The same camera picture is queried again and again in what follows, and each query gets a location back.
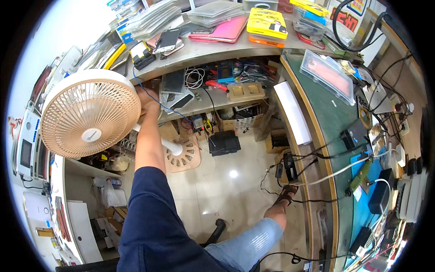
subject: digital display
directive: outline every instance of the digital display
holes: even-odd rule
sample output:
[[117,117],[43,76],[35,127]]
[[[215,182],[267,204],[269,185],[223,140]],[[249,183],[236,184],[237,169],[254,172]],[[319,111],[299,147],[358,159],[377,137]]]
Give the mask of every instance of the digital display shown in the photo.
[[32,144],[23,139],[21,145],[21,161],[20,164],[24,167],[30,168],[30,156],[32,155]]

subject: white cable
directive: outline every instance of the white cable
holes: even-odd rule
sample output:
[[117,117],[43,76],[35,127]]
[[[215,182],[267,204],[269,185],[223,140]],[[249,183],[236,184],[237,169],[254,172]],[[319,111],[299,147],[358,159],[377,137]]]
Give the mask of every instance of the white cable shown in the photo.
[[[385,155],[385,154],[387,154],[387,153],[390,153],[390,152],[391,152],[391,150],[388,150],[388,151],[386,151],[385,153],[382,153],[382,154],[379,154],[379,155],[376,155],[376,156],[373,156],[373,157],[374,157],[374,158],[381,157],[381,156],[383,156],[383,155]],[[361,160],[359,160],[359,161],[356,161],[356,162],[354,162],[354,163],[351,163],[351,164],[349,164],[348,166],[344,167],[343,169],[338,170],[337,172],[332,173],[332,174],[330,174],[329,176],[326,176],[326,177],[324,177],[324,178],[321,178],[321,179],[319,179],[318,181],[310,182],[310,183],[292,183],[291,185],[293,185],[293,186],[302,186],[302,185],[314,185],[314,184],[317,184],[317,183],[321,183],[322,181],[325,181],[325,180],[327,180],[327,179],[329,179],[329,178],[332,178],[332,177],[334,177],[334,176],[336,176],[336,175],[338,175],[338,174],[340,174],[340,173],[346,171],[346,170],[349,169],[350,167],[352,167],[352,166],[354,166],[354,165],[357,165],[357,164],[360,163],[360,162],[363,162],[363,161],[368,160],[369,158],[371,158],[371,157],[366,157],[366,158],[364,158],[364,159],[361,159]]]
[[[188,82],[188,78],[193,75],[198,74],[198,80],[195,82]],[[198,89],[202,86],[202,81],[205,75],[205,70],[202,68],[188,68],[184,73],[184,86],[189,89]]]
[[391,186],[390,186],[390,184],[388,183],[388,181],[384,180],[383,178],[378,178],[378,179],[375,180],[375,182],[378,182],[378,181],[383,181],[383,182],[385,182],[388,185],[388,202],[387,202],[387,206],[385,207],[384,212],[379,216],[379,219],[376,220],[376,222],[370,228],[373,228],[373,227],[376,228],[377,227],[379,222],[384,217],[385,212],[388,210],[388,204],[390,203],[390,196],[391,196]]

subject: light blue jeans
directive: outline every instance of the light blue jeans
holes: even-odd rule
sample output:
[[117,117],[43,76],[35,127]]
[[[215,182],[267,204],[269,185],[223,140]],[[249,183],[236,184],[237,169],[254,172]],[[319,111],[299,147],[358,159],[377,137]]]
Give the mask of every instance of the light blue jeans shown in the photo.
[[264,218],[242,234],[210,244],[205,250],[220,262],[241,272],[248,272],[282,234],[283,230],[275,220]]

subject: blue wire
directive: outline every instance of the blue wire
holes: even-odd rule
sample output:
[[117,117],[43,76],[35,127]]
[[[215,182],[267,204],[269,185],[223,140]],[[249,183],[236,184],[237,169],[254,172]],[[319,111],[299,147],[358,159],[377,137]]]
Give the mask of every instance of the blue wire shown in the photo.
[[150,95],[150,94],[148,93],[147,89],[145,89],[145,88],[142,86],[142,83],[141,83],[139,80],[137,80],[137,77],[136,77],[136,75],[134,74],[134,70],[133,70],[133,76],[134,76],[134,79],[135,79],[135,80],[139,83],[139,85],[142,87],[142,89],[143,89],[143,90],[144,90],[144,91],[149,95],[149,97],[151,97],[154,101],[156,101],[157,103],[159,103],[160,106],[164,107],[165,109],[168,109],[168,110],[170,110],[170,111],[173,111],[173,112],[175,112],[175,113],[177,113],[177,114],[183,116],[184,118],[186,118],[186,120],[189,121],[189,122],[191,122],[191,123],[193,124],[193,127],[195,128],[195,123],[194,123],[193,121],[189,120],[186,116],[182,115],[182,114],[179,113],[178,111],[174,111],[173,109],[170,109],[170,108],[168,108],[168,107],[165,107],[162,103],[160,103],[160,102],[157,101],[157,100],[156,100],[152,95]]

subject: fan base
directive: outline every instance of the fan base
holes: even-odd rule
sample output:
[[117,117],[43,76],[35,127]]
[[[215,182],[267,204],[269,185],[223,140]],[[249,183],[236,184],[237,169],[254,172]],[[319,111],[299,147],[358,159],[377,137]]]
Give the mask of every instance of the fan base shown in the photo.
[[164,147],[166,171],[177,173],[194,169],[201,164],[201,155],[195,135],[174,140],[174,143],[181,144],[183,151],[180,155],[174,156],[167,147]]

